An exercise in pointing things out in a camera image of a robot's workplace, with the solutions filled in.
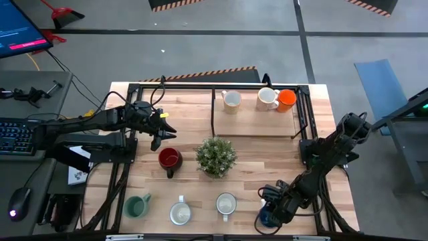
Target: green mug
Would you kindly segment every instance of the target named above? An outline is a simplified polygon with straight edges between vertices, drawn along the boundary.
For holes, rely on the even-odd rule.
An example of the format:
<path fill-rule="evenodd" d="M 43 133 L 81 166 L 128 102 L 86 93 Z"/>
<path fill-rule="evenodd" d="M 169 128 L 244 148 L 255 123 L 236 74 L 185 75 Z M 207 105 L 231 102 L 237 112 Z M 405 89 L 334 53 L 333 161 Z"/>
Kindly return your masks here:
<path fill-rule="evenodd" d="M 123 212 L 128 218 L 142 218 L 148 213 L 148 201 L 151 194 L 146 194 L 144 197 L 132 196 L 126 200 L 123 205 Z"/>

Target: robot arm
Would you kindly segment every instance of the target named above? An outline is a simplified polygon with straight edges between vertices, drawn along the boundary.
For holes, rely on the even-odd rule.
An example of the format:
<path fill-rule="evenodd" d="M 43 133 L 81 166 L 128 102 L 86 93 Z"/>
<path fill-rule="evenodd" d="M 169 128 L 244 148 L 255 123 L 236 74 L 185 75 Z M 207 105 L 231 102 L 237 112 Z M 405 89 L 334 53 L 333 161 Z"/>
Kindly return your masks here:
<path fill-rule="evenodd" d="M 148 102 L 137 101 L 133 105 L 102 110 L 90 117 L 43 122 L 38 124 L 34 131 L 38 137 L 36 140 L 36 143 L 39 143 L 37 148 L 46 150 L 55 143 L 60 135 L 94 129 L 117 131 L 130 128 L 139 133 L 147 133 L 153 136 L 150 149 L 156 151 L 162 140 L 176 137 L 170 133 L 177 131 L 167 124 L 165 118 L 166 114 L 163 113 L 162 109 L 152 111 Z"/>
<path fill-rule="evenodd" d="M 283 223 L 291 222 L 299 207 L 307 208 L 316 199 L 321 179 L 335 165 L 358 158 L 352 149 L 367 140 L 371 128 L 365 117 L 366 113 L 360 116 L 347 114 L 336 131 L 327 138 L 317 138 L 303 146 L 301 144 L 301 156 L 310 168 L 297 176 L 290 185 L 278 180 L 276 187 L 266 185 L 261 188 L 261 196 L 267 202 L 267 220 L 271 226 L 281 227 Z"/>

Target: orange mug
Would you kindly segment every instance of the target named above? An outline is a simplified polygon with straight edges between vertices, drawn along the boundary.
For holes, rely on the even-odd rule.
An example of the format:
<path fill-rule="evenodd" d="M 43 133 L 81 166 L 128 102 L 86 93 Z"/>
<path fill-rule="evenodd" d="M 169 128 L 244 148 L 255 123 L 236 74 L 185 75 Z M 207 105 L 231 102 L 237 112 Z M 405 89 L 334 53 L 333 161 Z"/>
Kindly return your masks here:
<path fill-rule="evenodd" d="M 278 108 L 276 109 L 279 112 L 286 112 L 293 107 L 296 103 L 297 97 L 293 90 L 281 90 L 278 95 Z"/>

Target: succulent plant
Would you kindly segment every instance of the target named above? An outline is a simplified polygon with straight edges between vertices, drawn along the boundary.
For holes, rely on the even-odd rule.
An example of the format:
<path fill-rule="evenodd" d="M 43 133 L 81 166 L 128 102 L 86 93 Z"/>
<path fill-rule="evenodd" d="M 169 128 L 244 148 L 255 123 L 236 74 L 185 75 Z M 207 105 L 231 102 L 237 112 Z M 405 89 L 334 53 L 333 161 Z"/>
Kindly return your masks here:
<path fill-rule="evenodd" d="M 195 149 L 196 160 L 202 170 L 212 178 L 222 178 L 231 169 L 237 159 L 236 151 L 230 141 L 219 137 L 208 138 Z"/>

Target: monitor screen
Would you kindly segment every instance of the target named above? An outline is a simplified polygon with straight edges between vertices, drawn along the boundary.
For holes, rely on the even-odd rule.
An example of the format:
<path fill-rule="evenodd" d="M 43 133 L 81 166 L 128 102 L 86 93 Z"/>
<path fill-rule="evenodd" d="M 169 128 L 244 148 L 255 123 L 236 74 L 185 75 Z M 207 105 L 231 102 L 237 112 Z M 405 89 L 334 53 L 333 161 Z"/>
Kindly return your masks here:
<path fill-rule="evenodd" d="M 52 47 L 11 0 L 0 0 L 0 58 Z"/>

